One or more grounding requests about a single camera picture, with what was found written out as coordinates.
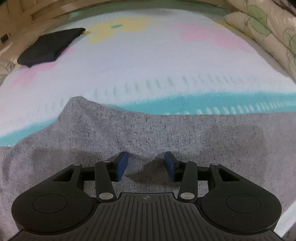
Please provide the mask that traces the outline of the beige plain pillow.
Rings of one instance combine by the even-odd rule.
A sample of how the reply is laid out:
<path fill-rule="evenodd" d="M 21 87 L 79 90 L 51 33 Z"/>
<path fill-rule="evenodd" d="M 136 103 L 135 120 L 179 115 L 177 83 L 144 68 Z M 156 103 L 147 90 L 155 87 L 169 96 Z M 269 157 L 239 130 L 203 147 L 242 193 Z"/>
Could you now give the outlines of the beige plain pillow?
<path fill-rule="evenodd" d="M 0 62 L 0 85 L 2 85 L 5 78 L 13 71 L 14 68 L 15 65 L 11 61 Z"/>

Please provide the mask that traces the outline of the grey speckled pants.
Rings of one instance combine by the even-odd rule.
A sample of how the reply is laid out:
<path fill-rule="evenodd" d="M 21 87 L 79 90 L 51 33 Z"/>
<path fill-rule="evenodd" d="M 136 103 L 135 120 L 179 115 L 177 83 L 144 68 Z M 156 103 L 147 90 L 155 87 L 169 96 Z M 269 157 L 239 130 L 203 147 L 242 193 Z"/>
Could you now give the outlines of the grey speckled pants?
<path fill-rule="evenodd" d="M 295 113 L 148 115 L 107 108 L 82 97 L 57 120 L 13 147 L 1 148 L 1 240 L 18 229 L 18 195 L 67 166 L 129 152 L 120 192 L 177 192 L 164 154 L 200 166 L 219 163 L 273 193 L 287 210 L 295 201 Z"/>

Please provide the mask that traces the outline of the wooden bed frame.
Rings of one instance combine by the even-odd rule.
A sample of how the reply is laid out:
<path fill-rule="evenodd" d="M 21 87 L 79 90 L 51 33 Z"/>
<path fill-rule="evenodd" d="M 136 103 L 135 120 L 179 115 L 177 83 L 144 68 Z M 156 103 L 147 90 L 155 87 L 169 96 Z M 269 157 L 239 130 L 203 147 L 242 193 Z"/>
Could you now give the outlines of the wooden bed frame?
<path fill-rule="evenodd" d="M 25 28 L 30 28 L 34 24 L 44 23 L 69 13 L 88 9 L 103 4 L 141 2 L 141 1 L 4 1 L 1 4 L 1 38 L 7 36 L 7 40 L 2 43 L 1 48 L 12 41 L 14 35 L 20 33 Z M 165 2 L 172 3 L 192 3 L 210 4 L 218 8 L 234 11 L 234 6 L 227 1 L 157 1 L 168 5 Z M 115 26 L 122 25 L 122 31 L 135 32 L 147 29 L 147 25 L 155 24 L 149 18 L 131 19 L 120 18 L 114 21 Z"/>

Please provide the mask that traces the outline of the folded black garment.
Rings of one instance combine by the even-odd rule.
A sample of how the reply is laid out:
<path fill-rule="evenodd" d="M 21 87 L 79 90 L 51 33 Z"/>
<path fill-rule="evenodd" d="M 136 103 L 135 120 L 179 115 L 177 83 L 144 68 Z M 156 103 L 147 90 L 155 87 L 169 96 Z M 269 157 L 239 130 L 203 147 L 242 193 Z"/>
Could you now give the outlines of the folded black garment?
<path fill-rule="evenodd" d="M 85 28 L 74 28 L 42 35 L 19 56 L 18 64 L 31 68 L 37 64 L 54 62 L 85 31 Z"/>

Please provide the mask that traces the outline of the cream leaf-print pillow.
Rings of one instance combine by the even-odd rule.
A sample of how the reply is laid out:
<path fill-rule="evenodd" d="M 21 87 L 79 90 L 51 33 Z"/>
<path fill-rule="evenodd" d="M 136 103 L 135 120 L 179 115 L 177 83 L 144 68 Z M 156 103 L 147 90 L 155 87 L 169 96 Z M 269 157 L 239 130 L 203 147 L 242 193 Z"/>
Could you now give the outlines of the cream leaf-print pillow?
<path fill-rule="evenodd" d="M 227 24 L 255 40 L 295 79 L 295 1 L 227 1 Z"/>

